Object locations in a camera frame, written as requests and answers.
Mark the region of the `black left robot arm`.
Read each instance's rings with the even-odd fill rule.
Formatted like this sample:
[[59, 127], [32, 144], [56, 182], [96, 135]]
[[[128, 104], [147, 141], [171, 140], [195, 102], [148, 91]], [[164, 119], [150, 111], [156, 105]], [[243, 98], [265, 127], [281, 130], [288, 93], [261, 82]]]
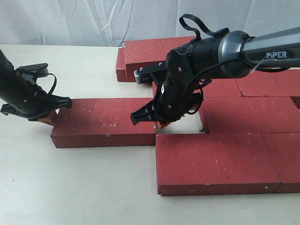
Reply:
[[[53, 85], [45, 91], [37, 83], [38, 78], [54, 77]], [[28, 121], [41, 122], [53, 126], [56, 110], [72, 108], [69, 97], [53, 94], [57, 78], [48, 71], [47, 63], [38, 63], [15, 68], [3, 52], [0, 52], [0, 98], [5, 102], [0, 112], [14, 115]]]

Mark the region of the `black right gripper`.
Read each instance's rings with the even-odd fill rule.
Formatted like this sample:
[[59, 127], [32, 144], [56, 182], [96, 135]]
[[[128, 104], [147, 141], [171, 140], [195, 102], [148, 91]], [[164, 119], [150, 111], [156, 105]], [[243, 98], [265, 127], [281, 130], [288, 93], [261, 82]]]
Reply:
[[131, 113], [134, 125], [139, 122], [154, 121], [158, 128], [165, 128], [179, 120], [199, 100], [200, 95], [193, 95], [196, 85], [192, 85], [184, 94], [195, 72], [192, 68], [191, 50], [175, 48], [166, 56], [167, 74], [163, 82], [156, 84], [154, 98], [139, 110]]

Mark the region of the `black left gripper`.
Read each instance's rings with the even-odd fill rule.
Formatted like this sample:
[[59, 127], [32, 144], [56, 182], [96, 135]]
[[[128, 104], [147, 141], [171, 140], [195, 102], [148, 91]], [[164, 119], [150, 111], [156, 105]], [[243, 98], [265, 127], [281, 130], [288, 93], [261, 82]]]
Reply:
[[0, 98], [6, 103], [2, 105], [0, 112], [54, 126], [58, 116], [55, 110], [72, 107], [69, 97], [53, 94], [56, 84], [55, 78], [51, 89], [46, 92], [37, 82], [25, 80], [15, 70], [1, 72]]

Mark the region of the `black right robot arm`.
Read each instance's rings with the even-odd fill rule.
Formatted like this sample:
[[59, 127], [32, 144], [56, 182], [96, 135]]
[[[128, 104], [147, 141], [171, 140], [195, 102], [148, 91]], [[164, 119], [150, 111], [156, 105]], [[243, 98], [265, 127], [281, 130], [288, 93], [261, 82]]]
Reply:
[[172, 49], [164, 61], [135, 70], [138, 84], [154, 82], [154, 98], [131, 114], [133, 124], [156, 122], [161, 128], [195, 114], [203, 88], [214, 79], [239, 79], [252, 71], [281, 72], [300, 65], [300, 29], [253, 37], [222, 29]]

